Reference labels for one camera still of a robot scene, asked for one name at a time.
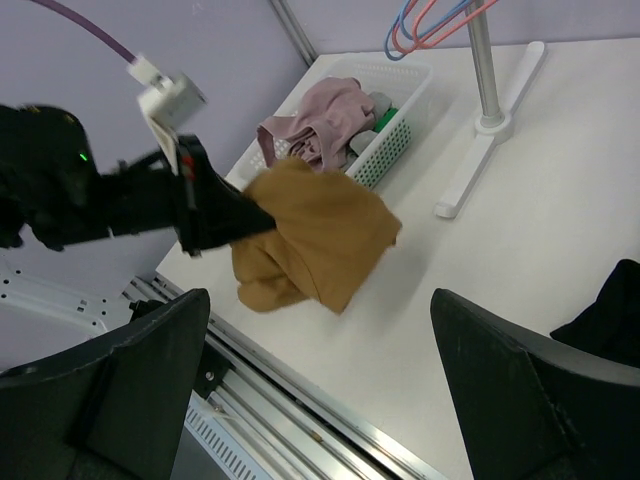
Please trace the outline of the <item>black tank top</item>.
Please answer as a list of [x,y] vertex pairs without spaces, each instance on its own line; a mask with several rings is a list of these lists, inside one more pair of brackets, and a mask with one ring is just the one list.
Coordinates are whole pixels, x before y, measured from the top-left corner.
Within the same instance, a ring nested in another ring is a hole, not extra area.
[[550,333],[563,344],[639,367],[639,264],[620,260],[596,300],[572,322]]

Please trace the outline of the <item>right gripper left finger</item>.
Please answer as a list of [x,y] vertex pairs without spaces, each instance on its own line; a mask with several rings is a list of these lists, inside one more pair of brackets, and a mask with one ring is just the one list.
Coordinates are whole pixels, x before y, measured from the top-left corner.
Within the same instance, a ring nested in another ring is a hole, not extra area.
[[4,479],[167,479],[203,350],[208,293],[1,375]]

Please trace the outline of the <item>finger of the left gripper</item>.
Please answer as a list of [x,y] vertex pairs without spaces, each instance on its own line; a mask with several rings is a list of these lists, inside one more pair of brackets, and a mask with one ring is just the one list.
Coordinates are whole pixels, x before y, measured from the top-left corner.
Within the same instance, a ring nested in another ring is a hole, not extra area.
[[199,181],[199,249],[274,230],[274,218],[214,171]]

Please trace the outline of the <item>pink mauve tank top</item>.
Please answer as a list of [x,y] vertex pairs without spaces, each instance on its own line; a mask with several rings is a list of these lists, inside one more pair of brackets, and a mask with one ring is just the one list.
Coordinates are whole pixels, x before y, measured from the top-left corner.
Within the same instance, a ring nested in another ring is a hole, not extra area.
[[257,142],[265,164],[278,160],[275,142],[289,144],[287,154],[316,171],[337,170],[346,163],[346,146],[371,120],[369,95],[354,78],[327,77],[301,98],[293,116],[271,116],[259,124]]

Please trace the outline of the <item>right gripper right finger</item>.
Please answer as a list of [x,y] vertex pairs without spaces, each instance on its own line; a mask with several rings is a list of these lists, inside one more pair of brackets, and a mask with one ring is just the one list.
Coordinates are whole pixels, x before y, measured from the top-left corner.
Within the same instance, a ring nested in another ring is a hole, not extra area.
[[636,479],[639,371],[446,289],[434,335],[476,479]]

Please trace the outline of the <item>green tank top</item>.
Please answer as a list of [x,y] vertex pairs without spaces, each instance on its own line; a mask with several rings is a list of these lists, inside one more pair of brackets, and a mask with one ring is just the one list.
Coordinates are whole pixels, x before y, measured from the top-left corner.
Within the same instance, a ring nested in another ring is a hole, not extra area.
[[393,119],[393,117],[397,114],[398,109],[395,107],[389,108],[375,123],[373,127],[373,131],[375,133],[380,133],[387,124]]

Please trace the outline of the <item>grey tank top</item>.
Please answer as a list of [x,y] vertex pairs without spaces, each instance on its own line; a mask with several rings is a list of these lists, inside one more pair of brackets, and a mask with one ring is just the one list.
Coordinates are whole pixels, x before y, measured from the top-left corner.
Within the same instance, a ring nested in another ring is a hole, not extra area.
[[393,101],[390,97],[382,92],[371,92],[369,98],[374,103],[372,112],[372,120],[354,137],[349,140],[346,147],[346,163],[342,167],[346,171],[357,160],[357,158],[366,150],[366,148],[375,140],[379,133],[373,131],[376,121],[391,107]]

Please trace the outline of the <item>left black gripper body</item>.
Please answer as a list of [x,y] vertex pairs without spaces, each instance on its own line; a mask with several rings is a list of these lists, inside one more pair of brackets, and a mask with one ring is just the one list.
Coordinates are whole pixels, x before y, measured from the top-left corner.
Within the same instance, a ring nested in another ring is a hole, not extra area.
[[184,252],[197,256],[220,246],[220,178],[194,135],[177,141],[178,172],[156,151],[106,174],[95,211],[115,236],[172,228]]

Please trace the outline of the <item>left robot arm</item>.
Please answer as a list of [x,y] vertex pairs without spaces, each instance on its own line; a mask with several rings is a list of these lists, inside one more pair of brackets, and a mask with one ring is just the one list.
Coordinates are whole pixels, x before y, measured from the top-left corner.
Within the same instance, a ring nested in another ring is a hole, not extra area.
[[220,177],[194,135],[99,173],[79,119],[47,105],[1,108],[1,246],[29,226],[47,248],[172,228],[184,253],[275,228],[273,217]]

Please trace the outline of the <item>mustard brown tank top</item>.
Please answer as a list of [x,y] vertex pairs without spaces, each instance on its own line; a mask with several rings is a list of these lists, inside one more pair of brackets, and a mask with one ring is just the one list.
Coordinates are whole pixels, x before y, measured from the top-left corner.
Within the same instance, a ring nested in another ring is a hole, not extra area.
[[238,299],[257,313],[305,300],[342,313],[402,229],[376,193],[298,157],[261,172],[243,194],[276,223],[231,245]]

